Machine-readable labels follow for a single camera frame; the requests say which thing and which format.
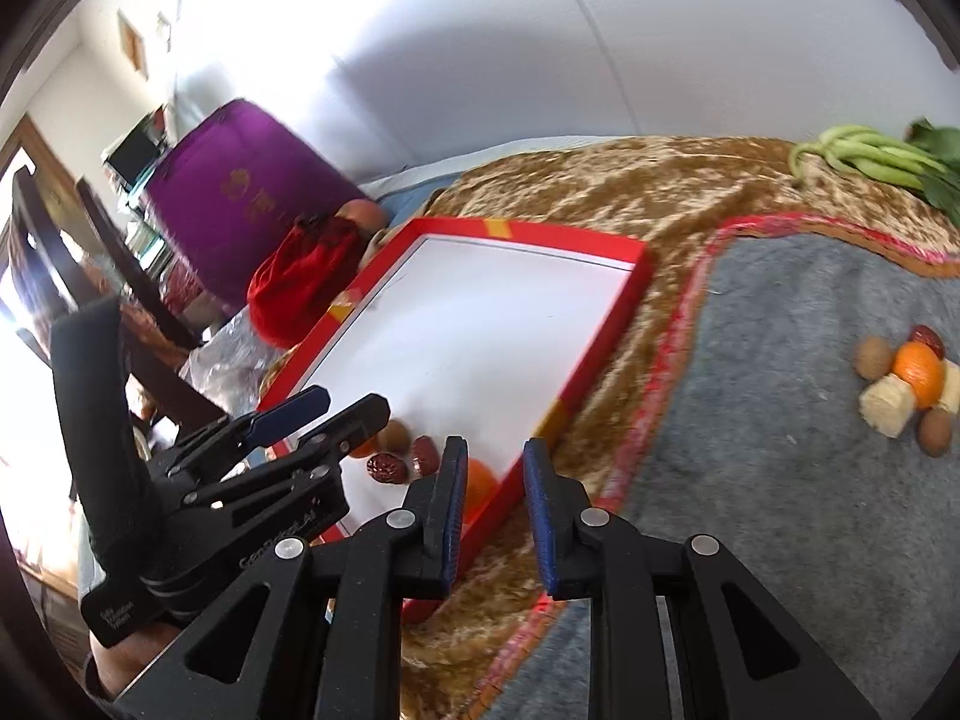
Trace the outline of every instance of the grey blanket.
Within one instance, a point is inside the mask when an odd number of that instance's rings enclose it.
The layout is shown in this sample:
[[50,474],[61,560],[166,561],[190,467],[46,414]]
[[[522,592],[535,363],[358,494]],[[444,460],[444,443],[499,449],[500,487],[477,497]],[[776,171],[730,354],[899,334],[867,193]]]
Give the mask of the grey blanket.
[[[909,718],[960,650],[960,436],[933,460],[913,423],[871,430],[851,359],[858,338],[899,344],[921,322],[960,362],[960,280],[798,235],[736,242],[709,290],[621,514],[674,541],[714,533],[885,720]],[[487,717],[586,718],[587,675],[577,603]]]

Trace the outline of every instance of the wall seam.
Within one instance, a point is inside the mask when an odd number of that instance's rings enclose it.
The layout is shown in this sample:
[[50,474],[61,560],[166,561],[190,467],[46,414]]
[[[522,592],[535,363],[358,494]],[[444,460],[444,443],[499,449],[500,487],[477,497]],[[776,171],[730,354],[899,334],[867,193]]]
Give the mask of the wall seam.
[[587,22],[587,28],[589,28],[590,32],[593,33],[593,39],[597,42],[597,47],[599,47],[600,52],[604,56],[604,60],[607,62],[607,66],[610,68],[611,75],[613,76],[613,82],[616,84],[616,88],[620,93],[621,100],[623,100],[623,105],[627,109],[627,115],[630,117],[630,122],[634,126],[635,134],[642,135],[643,133],[640,131],[640,123],[637,122],[637,113],[635,113],[634,107],[630,103],[630,97],[627,95],[626,84],[624,84],[623,77],[620,75],[620,71],[616,66],[616,61],[613,59],[613,52],[607,43],[607,39],[603,35],[603,30],[600,28],[596,17],[593,15],[593,11],[590,10],[587,0],[574,1],[576,2],[577,7],[579,7],[580,12],[583,14],[584,20]]

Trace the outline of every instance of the silver screw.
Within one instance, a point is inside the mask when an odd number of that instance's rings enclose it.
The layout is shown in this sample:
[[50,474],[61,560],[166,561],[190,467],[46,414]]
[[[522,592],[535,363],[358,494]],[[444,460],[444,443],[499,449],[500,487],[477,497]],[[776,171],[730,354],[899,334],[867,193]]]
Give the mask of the silver screw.
[[416,514],[410,509],[394,509],[387,514],[387,524],[391,528],[397,528],[398,531],[409,528],[416,522]]
[[720,551],[720,542],[713,536],[705,536],[701,533],[699,536],[693,536],[690,539],[690,546],[698,555],[716,555]]
[[610,522],[610,513],[606,509],[597,509],[592,506],[580,512],[580,522],[592,528],[601,528]]
[[274,552],[280,560],[293,560],[304,550],[304,543],[299,538],[285,538],[277,541]]

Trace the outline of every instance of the chair backrest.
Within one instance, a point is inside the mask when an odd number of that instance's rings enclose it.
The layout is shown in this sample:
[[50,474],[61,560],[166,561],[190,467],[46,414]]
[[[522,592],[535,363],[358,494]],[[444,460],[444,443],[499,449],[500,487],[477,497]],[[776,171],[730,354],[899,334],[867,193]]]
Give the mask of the chair backrest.
[[83,205],[90,224],[96,230],[97,237],[110,255],[110,259],[113,260],[113,264],[117,266],[127,282],[133,297],[157,321],[160,332],[177,346],[182,346],[184,349],[197,348],[200,345],[199,339],[167,308],[160,297],[157,285],[141,268],[133,252],[127,248],[120,237],[120,231],[107,215],[107,209],[104,209],[104,205],[85,178],[77,182],[77,194],[80,196],[80,204]]
[[[25,167],[13,177],[13,210],[27,224],[40,257],[52,271],[59,274],[78,306],[103,297],[70,255],[59,229],[43,204],[37,182]],[[47,286],[56,288],[49,272],[42,271],[34,276],[49,280]],[[130,353],[133,376],[150,394],[160,413],[179,424],[184,435],[224,415],[223,409],[176,375],[176,371],[165,365],[145,343],[130,331],[125,332],[125,346]]]

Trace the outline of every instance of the brown velvet fabric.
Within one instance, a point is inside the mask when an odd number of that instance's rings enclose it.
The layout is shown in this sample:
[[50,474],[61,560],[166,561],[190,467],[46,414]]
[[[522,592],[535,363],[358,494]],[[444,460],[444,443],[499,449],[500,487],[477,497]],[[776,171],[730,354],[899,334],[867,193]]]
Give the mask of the brown velvet fabric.
[[[555,454],[558,471],[591,495],[624,439],[656,347],[691,264],[720,223],[740,215],[810,211],[890,234],[917,247],[960,253],[960,233],[912,194],[837,175],[808,156],[795,187],[790,143],[765,138],[628,138],[576,151],[497,160],[464,173],[427,215],[519,218],[629,235],[659,266],[620,348]],[[956,275],[957,266],[938,271]],[[454,716],[541,593],[521,507],[481,552],[453,596],[403,634],[402,706],[409,718]]]

